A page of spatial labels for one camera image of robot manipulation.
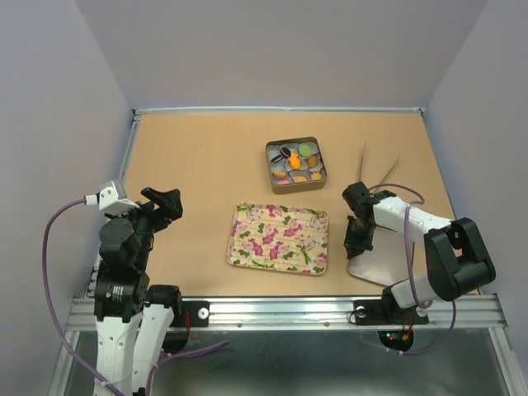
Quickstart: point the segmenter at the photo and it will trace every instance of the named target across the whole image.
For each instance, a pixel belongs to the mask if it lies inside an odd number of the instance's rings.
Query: black bracket
[[[417,314],[416,307],[408,309],[400,309],[397,313],[388,315],[383,310],[383,302],[381,299],[357,299],[354,301],[354,318],[355,324],[358,326],[383,326],[383,325],[397,325],[403,326],[405,323],[409,325],[409,315],[412,316],[413,324],[428,324],[429,318],[422,317]]]
[[[174,321],[171,323],[171,328],[185,328],[185,312],[189,313],[192,328],[207,328],[209,326],[209,315],[207,318],[200,318],[198,316],[200,309],[207,309],[207,312],[209,312],[210,302],[204,300],[183,301],[184,314],[180,318],[174,318]]]

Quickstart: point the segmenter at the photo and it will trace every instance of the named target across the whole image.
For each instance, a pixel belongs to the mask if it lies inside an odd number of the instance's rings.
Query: screw
[[[198,318],[204,320],[209,317],[209,310],[207,308],[198,309]]]
[[[427,310],[420,307],[416,307],[416,313],[420,318],[425,318],[427,316]]]
[[[362,307],[361,305],[354,309],[354,314],[360,319],[366,318],[366,311],[365,307]]]

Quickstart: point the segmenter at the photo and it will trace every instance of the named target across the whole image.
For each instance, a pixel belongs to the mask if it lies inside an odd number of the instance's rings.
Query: white cable connector
[[[86,203],[84,205],[99,205],[99,202],[97,200],[97,194],[91,194],[90,196],[84,196],[84,200]]]
[[[109,181],[101,188],[99,193],[99,210],[109,215],[121,215],[139,205],[126,197],[125,188],[117,181]]]

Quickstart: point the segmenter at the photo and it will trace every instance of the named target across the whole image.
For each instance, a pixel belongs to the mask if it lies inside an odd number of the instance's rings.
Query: metal frame
[[[351,107],[351,106],[184,106],[161,109],[137,109],[134,114],[189,114],[189,113],[418,113],[422,107]]]
[[[167,109],[141,109],[134,111],[130,137],[120,167],[119,179],[125,180],[130,165],[135,139],[145,114],[178,113],[299,113],[299,112],[398,112],[423,114],[420,107],[280,107],[280,106],[215,106],[215,107],[173,107]],[[95,331],[93,317],[93,289],[99,256],[97,255],[90,284],[83,298],[72,302],[65,336],[76,347],[80,332]],[[338,296],[338,297],[229,297],[229,298],[187,298],[184,300],[206,299],[210,302],[210,325],[208,328],[193,328],[193,332],[225,331],[356,331],[364,329],[386,329],[386,326],[358,327],[350,323],[350,312],[356,299],[378,299],[379,296]],[[488,328],[502,374],[511,396],[526,396],[525,383],[509,347],[504,332],[506,319],[496,295],[466,295],[457,299],[456,328]],[[436,302],[428,311],[431,322],[424,329],[448,328],[452,318],[449,303]],[[61,347],[55,366],[54,377],[48,395],[64,394],[73,358]]]
[[[336,331],[389,330],[394,326],[357,326],[350,322],[357,299],[379,296],[342,297],[229,297],[187,298],[210,303],[209,327],[193,332]],[[93,299],[75,299],[67,332],[94,332]],[[450,303],[435,302],[428,310],[430,322],[415,328],[448,328],[453,310]],[[466,295],[457,299],[456,328],[505,328],[507,325],[496,295]],[[170,328],[169,332],[181,331]]]

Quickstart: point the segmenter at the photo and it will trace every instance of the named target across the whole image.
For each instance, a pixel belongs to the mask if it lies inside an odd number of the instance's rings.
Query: floral tray
[[[325,212],[243,202],[234,213],[227,258],[234,266],[322,275],[327,243]]]

